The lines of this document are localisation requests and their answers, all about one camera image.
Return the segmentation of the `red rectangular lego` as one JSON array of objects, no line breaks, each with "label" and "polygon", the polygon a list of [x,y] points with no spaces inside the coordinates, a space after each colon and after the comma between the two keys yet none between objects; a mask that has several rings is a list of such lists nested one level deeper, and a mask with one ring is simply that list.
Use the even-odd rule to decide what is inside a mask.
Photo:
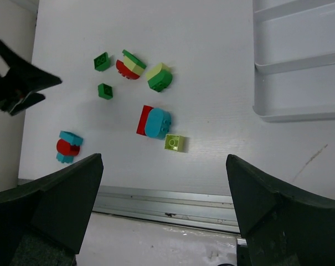
[{"label": "red rectangular lego", "polygon": [[146,135],[145,126],[146,126],[148,114],[153,109],[154,109],[154,107],[152,107],[152,106],[148,106],[148,105],[143,106],[141,116],[140,116],[140,119],[139,119],[139,122],[138,122],[137,130],[136,130],[136,134],[139,134],[139,135],[142,135],[142,136]]}]

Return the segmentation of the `lime curved lego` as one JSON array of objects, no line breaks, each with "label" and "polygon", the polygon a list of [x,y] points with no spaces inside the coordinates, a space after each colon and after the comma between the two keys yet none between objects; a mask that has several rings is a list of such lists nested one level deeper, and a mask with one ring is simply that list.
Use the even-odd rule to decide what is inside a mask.
[{"label": "lime curved lego", "polygon": [[170,67],[168,67],[164,63],[158,63],[145,74],[146,80],[149,81],[162,70],[171,71]]}]

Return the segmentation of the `lime square lego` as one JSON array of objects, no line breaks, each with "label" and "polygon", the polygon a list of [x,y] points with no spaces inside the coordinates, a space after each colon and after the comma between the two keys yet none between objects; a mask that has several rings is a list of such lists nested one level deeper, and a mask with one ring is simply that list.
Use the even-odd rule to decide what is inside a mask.
[{"label": "lime square lego", "polygon": [[167,134],[165,138],[164,149],[175,152],[184,152],[185,140],[186,138],[184,136]]}]

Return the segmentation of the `blue oval lego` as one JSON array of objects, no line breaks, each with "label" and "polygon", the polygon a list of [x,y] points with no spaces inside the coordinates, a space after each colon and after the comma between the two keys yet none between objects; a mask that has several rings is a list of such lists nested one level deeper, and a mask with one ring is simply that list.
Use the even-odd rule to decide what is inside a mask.
[{"label": "blue oval lego", "polygon": [[172,117],[169,112],[160,108],[154,108],[148,114],[145,134],[150,138],[163,140],[169,133],[171,124]]}]

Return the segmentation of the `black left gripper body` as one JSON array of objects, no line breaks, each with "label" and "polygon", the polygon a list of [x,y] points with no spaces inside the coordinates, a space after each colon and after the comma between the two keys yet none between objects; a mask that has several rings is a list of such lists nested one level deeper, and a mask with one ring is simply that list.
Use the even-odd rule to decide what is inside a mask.
[{"label": "black left gripper body", "polygon": [[15,112],[19,102],[19,94],[11,84],[0,75],[0,111]]}]

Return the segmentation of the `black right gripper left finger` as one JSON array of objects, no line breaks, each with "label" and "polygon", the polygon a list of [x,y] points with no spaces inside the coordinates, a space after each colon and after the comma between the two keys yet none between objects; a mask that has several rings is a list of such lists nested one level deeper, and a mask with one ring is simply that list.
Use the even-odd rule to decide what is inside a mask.
[{"label": "black right gripper left finger", "polygon": [[103,170],[92,154],[0,192],[0,265],[76,265]]}]

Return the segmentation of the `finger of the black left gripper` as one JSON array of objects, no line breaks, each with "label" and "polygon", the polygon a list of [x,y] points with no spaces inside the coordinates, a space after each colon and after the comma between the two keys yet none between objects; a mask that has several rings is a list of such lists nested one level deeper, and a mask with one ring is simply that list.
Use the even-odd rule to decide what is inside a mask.
[{"label": "finger of the black left gripper", "polygon": [[58,76],[45,72],[24,60],[2,40],[0,40],[0,57],[9,66],[9,70],[2,78],[11,86],[18,85],[28,91],[41,91],[62,83]]},{"label": "finger of the black left gripper", "polygon": [[17,115],[20,112],[32,107],[33,105],[45,100],[45,96],[40,93],[29,94],[24,100],[19,102],[10,112],[11,116]]}]

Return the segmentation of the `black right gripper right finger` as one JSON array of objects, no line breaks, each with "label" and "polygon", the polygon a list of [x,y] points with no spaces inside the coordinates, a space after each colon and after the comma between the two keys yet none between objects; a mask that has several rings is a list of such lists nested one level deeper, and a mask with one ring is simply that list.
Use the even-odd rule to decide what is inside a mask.
[{"label": "black right gripper right finger", "polygon": [[335,265],[335,200],[271,176],[236,155],[226,171],[252,265]]}]

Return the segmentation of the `dark green small lego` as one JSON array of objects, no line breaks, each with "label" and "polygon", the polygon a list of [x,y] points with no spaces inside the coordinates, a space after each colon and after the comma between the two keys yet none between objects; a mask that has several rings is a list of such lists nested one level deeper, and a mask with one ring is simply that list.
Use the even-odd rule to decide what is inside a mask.
[{"label": "dark green small lego", "polygon": [[98,90],[98,96],[100,98],[106,100],[110,100],[113,98],[113,90],[111,86],[105,83],[101,83],[100,85],[98,85],[97,90]]}]

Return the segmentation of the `dark green square lego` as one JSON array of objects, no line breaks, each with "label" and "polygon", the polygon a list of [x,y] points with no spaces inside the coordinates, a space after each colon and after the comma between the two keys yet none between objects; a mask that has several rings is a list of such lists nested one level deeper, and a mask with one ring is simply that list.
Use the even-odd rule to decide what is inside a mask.
[{"label": "dark green square lego", "polygon": [[96,71],[105,71],[111,66],[111,59],[107,52],[102,53],[94,59],[94,68]]}]

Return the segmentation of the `red half-round lego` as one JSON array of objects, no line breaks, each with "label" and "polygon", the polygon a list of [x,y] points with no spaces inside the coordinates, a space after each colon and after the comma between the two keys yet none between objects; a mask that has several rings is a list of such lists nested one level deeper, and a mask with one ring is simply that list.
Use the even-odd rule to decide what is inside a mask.
[{"label": "red half-round lego", "polygon": [[120,73],[124,78],[129,80],[137,80],[140,76],[124,65],[124,63],[120,60],[116,61],[116,69],[118,73]]}]

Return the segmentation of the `dark green curved lego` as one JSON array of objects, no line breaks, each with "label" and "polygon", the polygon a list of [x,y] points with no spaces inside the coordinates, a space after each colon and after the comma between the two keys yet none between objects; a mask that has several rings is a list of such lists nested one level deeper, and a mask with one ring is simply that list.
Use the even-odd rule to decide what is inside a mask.
[{"label": "dark green curved lego", "polygon": [[161,70],[158,74],[148,80],[148,86],[156,92],[161,92],[171,84],[172,79],[173,75],[171,72]]}]

